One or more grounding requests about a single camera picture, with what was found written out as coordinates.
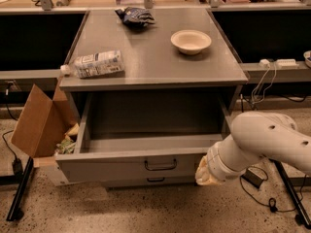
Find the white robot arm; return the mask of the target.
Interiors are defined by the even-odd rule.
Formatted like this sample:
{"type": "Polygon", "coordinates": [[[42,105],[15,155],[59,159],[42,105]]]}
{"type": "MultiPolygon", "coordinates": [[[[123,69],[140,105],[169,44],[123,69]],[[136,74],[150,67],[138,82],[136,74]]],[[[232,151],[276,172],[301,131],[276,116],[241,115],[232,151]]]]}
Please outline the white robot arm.
{"type": "Polygon", "coordinates": [[[264,158],[287,163],[311,175],[311,138],[297,131],[284,114],[247,112],[231,123],[230,134],[210,147],[195,173],[199,185],[222,184],[239,177],[264,158]]]}

